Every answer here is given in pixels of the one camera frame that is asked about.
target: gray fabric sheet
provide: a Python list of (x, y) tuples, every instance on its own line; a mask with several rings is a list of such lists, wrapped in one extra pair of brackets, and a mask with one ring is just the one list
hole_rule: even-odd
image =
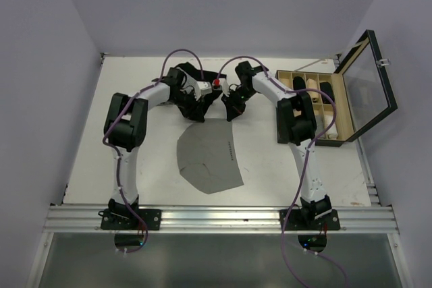
[(189, 126), (177, 141), (177, 164), (180, 175), (206, 194), (243, 185), (232, 123), (224, 119)]

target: mounting plate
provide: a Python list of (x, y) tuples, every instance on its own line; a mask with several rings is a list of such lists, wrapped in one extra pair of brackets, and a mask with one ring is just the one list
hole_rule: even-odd
[[(288, 210), (282, 209), (279, 211), (279, 221), (281, 228), (284, 225), (285, 216)], [(339, 231), (340, 222), (338, 212), (332, 210), (329, 214), (326, 214), (319, 219), (316, 219), (309, 224), (306, 223), (302, 217), (300, 209), (293, 209), (288, 217), (288, 222), (285, 226), (286, 231), (320, 231), (327, 224), (328, 231)]]
[[(161, 226), (162, 210), (160, 209), (137, 209), (137, 214), (147, 224), (149, 231), (158, 231)], [(99, 212), (99, 216), (102, 216), (101, 229), (103, 230), (115, 230), (115, 231), (126, 231), (126, 230), (138, 230), (138, 221), (128, 219), (126, 217), (120, 217), (118, 215), (111, 214), (109, 209)]]

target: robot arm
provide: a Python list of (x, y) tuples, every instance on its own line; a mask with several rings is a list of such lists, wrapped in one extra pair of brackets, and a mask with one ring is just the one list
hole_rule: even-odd
[[(252, 68), (247, 61), (237, 66), (236, 73), (240, 79), (240, 85), (235, 90), (225, 92), (222, 96), (222, 101), (227, 109), (227, 120), (231, 121), (243, 114), (246, 101), (255, 93), (263, 94), (277, 109), (279, 136), (286, 139), (290, 146), (301, 177), (306, 151), (315, 137), (317, 128), (310, 96), (306, 92), (285, 93), (268, 79), (261, 67)], [(291, 90), (278, 80), (274, 81), (278, 82), (282, 88)], [(294, 116), (294, 109), (300, 111), (301, 114)], [(319, 174), (315, 143), (312, 144), (309, 151), (300, 197), (302, 216), (308, 223), (332, 211), (329, 196)]]
[[(211, 82), (216, 78), (215, 72), (205, 71), (208, 81), (196, 81), (190, 74), (197, 75), (198, 71), (189, 63), (171, 68), (168, 74), (153, 87), (137, 96), (130, 105), (126, 115), (115, 125), (108, 137), (114, 155), (115, 177), (121, 179), (121, 189), (127, 203), (134, 210), (138, 210), (138, 190), (136, 188), (136, 161), (140, 145), (146, 136), (147, 113), (161, 103), (173, 103), (178, 106), (185, 118), (193, 121), (204, 121), (204, 115), (209, 105), (222, 93), (213, 91)], [(120, 112), (124, 109), (131, 96), (116, 93), (111, 99), (104, 132), (111, 127)], [(120, 164), (117, 166), (118, 154), (121, 154)], [(136, 223), (135, 218), (126, 208), (124, 199), (119, 192), (117, 179), (114, 189), (104, 210), (103, 218), (112, 223), (105, 229), (127, 229)]]

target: white wall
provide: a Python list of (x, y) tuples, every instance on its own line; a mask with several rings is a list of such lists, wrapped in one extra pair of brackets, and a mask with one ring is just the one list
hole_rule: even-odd
[(321, 57), (343, 49), (372, 0), (73, 0), (115, 55)]
[(0, 286), (23, 287), (99, 74), (71, 0), (0, 0)]
[(393, 204), (417, 287), (430, 287), (432, 0), (374, 0), (355, 42), (376, 31), (399, 109), (363, 136), (379, 196)]

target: open box lid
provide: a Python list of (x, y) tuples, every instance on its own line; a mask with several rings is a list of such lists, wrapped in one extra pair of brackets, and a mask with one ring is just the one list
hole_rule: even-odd
[(398, 108), (375, 33), (366, 30), (335, 74), (342, 75), (348, 99), (352, 142)]

